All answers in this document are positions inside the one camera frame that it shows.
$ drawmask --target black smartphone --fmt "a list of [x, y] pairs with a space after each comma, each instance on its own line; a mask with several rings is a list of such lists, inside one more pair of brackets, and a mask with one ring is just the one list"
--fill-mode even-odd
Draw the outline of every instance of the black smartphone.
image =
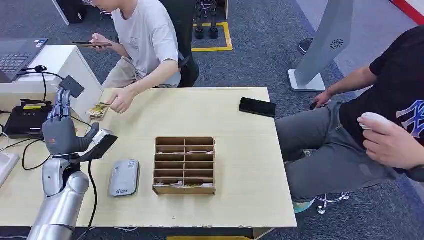
[[102, 42], [97, 42], [97, 43], [92, 43], [89, 41], [71, 41], [72, 44], [81, 46], [81, 47], [112, 47], [112, 44], [110, 43], [102, 43]]
[[242, 97], [240, 101], [240, 112], [256, 114], [265, 117], [275, 118], [276, 117], [277, 105], [272, 102], [260, 101], [247, 97]]

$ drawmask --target white mouse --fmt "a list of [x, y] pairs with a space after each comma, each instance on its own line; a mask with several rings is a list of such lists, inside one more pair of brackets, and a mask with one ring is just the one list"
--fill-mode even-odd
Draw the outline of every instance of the white mouse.
[[[363, 118], [366, 118], [366, 119], [372, 119], [372, 120], [375, 120], [375, 121], [380, 122], [380, 123], [382, 123], [382, 124], [390, 124], [390, 121], [389, 121], [389, 120], [387, 120], [387, 118], [385, 118], [384, 116], [379, 115], [379, 114], [377, 114], [377, 113], [374, 113], [374, 112], [366, 112], [366, 113], [362, 114], [362, 117], [363, 117]], [[359, 123], [359, 125], [360, 125], [360, 126], [362, 127], [362, 129], [364, 129], [364, 130], [371, 130], [371, 128], [369, 128], [369, 127], [365, 126], [365, 125], [364, 125], [364, 124], [362, 124], [362, 123]]]

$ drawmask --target yellow label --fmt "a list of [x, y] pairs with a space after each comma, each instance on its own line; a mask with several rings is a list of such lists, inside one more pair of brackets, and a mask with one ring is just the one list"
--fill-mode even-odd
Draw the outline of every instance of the yellow label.
[[23, 109], [41, 109], [41, 106], [24, 106]]

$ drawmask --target gray robotic hand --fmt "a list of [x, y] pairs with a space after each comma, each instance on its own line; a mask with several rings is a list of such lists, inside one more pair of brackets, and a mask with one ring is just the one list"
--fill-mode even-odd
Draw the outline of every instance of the gray robotic hand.
[[95, 122], [84, 137], [77, 136], [71, 119], [70, 95], [69, 90], [57, 92], [55, 106], [42, 125], [45, 145], [53, 156], [85, 152], [99, 132], [99, 123]]

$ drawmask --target man in white t-shirt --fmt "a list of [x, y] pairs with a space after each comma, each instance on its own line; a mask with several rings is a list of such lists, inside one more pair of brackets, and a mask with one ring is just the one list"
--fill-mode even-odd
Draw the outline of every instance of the man in white t-shirt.
[[110, 43], [122, 56], [103, 83], [117, 89], [108, 104], [124, 113], [133, 99], [154, 88], [176, 88], [181, 81], [178, 69], [178, 42], [174, 25], [158, 0], [93, 0], [92, 5], [112, 13], [119, 43], [94, 33], [92, 43]]

